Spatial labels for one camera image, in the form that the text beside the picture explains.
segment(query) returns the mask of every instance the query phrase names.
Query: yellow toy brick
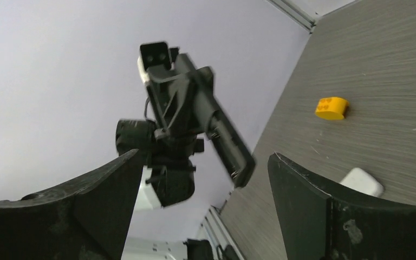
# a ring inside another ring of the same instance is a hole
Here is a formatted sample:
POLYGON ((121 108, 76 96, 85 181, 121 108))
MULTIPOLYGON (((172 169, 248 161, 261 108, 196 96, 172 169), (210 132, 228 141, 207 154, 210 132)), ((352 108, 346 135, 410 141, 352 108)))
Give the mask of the yellow toy brick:
POLYGON ((349 103, 341 97, 325 97, 316 106, 315 115, 326 120, 342 120, 349 103))

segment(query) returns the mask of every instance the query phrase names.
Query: gray table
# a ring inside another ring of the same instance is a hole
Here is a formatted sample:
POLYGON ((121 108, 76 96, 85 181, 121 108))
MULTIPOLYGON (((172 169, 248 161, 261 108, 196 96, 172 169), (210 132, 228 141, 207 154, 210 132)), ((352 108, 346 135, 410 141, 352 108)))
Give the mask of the gray table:
POLYGON ((286 259, 267 174, 275 151, 334 181, 360 167, 383 198, 416 205, 416 1, 362 0, 318 24, 255 149, 250 185, 222 212, 250 260, 286 259), (350 102, 345 120, 314 115, 329 96, 350 102))

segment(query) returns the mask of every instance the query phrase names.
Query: white block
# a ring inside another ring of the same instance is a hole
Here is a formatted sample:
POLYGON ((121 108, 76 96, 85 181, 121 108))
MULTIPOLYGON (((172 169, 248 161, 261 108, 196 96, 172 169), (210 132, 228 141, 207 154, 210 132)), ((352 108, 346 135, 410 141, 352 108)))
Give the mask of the white block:
POLYGON ((369 173, 360 168, 352 169, 340 184, 374 197, 379 197, 384 192, 384 187, 369 173))

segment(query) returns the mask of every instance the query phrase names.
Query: white plastic part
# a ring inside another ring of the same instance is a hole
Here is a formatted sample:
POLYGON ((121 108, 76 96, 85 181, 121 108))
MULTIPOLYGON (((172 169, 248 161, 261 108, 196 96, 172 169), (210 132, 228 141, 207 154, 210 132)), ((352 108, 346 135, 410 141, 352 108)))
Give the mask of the white plastic part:
POLYGON ((145 85, 146 82, 150 81, 149 74, 144 70, 144 64, 142 63, 142 57, 138 57, 138 72, 142 83, 145 85))
POLYGON ((144 166, 142 168, 141 184, 139 185, 138 196, 136 198, 133 212, 159 209, 162 207, 157 194, 151 184, 146 184, 146 180, 151 177, 152 169, 144 166))
POLYGON ((184 242, 166 242, 127 237, 122 260, 185 260, 184 242))
POLYGON ((353 168, 340 184, 374 197, 379 197, 384 192, 384 187, 369 173, 360 168, 353 168))

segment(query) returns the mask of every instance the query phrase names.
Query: wall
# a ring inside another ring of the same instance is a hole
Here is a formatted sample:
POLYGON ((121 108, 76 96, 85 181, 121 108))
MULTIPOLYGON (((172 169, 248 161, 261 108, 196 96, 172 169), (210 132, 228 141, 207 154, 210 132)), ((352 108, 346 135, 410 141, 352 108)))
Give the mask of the wall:
MULTIPOLYGON (((254 148, 308 39, 261 0, 0 1, 0 200, 51 187, 116 157, 120 118, 142 118, 141 43, 167 40, 216 72, 216 95, 254 148)), ((134 214, 129 235, 194 236, 232 185, 209 144, 196 193, 134 214)))

